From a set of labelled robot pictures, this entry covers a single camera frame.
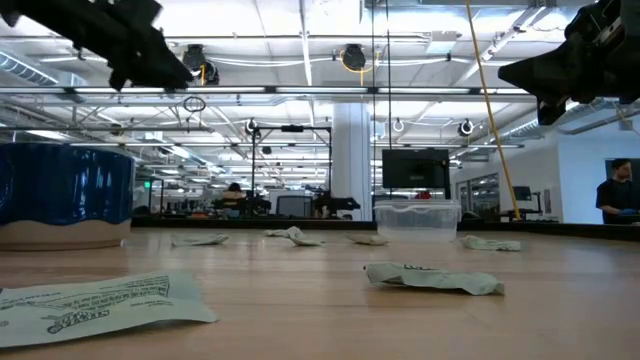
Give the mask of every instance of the red object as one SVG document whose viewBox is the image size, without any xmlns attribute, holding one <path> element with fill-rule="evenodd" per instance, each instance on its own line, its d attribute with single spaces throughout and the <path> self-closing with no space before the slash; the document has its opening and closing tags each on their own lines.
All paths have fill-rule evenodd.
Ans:
<svg viewBox="0 0 640 360">
<path fill-rule="evenodd" d="M 429 200 L 431 199 L 431 193 L 428 191 L 421 191 L 418 193 L 418 195 L 416 195 L 415 199 Z"/>
</svg>

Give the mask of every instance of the white pillar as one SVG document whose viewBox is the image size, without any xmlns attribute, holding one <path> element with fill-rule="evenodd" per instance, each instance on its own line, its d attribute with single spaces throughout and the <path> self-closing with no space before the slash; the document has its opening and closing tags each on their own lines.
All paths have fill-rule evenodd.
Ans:
<svg viewBox="0 0 640 360">
<path fill-rule="evenodd" d="M 352 197 L 360 210 L 350 213 L 354 221 L 371 221 L 371 118 L 366 103 L 333 105 L 334 197 Z"/>
</svg>

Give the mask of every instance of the man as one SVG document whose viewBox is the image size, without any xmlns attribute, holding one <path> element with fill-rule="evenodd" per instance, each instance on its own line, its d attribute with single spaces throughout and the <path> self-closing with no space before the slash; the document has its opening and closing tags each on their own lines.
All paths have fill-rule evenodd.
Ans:
<svg viewBox="0 0 640 360">
<path fill-rule="evenodd" d="M 598 186 L 596 207 L 605 224 L 631 224 L 638 221 L 638 199 L 631 182 L 631 160 L 615 159 L 613 177 Z"/>
</svg>

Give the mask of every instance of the desk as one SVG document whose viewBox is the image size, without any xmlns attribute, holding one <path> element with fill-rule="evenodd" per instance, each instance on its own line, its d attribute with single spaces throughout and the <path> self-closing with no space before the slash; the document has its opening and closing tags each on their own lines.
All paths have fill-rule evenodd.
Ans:
<svg viewBox="0 0 640 360">
<path fill-rule="evenodd" d="M 6 287 L 189 271 L 221 318 L 0 350 L 0 358 L 637 359 L 637 243 L 474 233 L 523 242 L 521 253 L 496 253 L 455 243 L 365 247 L 343 232 L 310 231 L 326 246 L 298 248 L 230 230 L 219 247 L 171 248 L 172 234 L 202 232 L 211 230 L 135 229 L 123 248 L 0 252 Z M 507 295 L 373 286 L 362 267 L 383 261 L 488 272 Z"/>
</svg>

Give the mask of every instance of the white wall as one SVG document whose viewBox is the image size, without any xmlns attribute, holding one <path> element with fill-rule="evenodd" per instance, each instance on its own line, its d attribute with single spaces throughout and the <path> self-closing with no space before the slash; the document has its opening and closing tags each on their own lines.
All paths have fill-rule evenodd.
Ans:
<svg viewBox="0 0 640 360">
<path fill-rule="evenodd" d="M 596 189 L 607 178 L 605 160 L 640 158 L 640 136 L 611 124 L 560 137 L 558 156 L 565 222 L 602 224 L 602 212 L 595 204 Z"/>
<path fill-rule="evenodd" d="M 547 134 L 544 139 L 527 141 L 523 149 L 505 149 L 507 165 L 513 186 L 529 186 L 532 192 L 541 193 L 541 206 L 544 211 L 544 190 L 551 192 L 551 213 L 542 215 L 545 219 L 563 221 L 562 194 L 560 190 L 560 174 L 558 163 L 558 142 L 554 134 Z M 494 173 L 500 174 L 500 211 L 513 209 L 507 179 L 502 170 L 500 155 L 496 152 L 489 163 L 463 164 L 462 170 L 451 174 L 451 184 L 455 194 L 456 184 L 480 176 Z M 519 201 L 518 207 L 535 209 L 534 201 Z M 540 218 L 530 216 L 528 219 Z"/>
</svg>

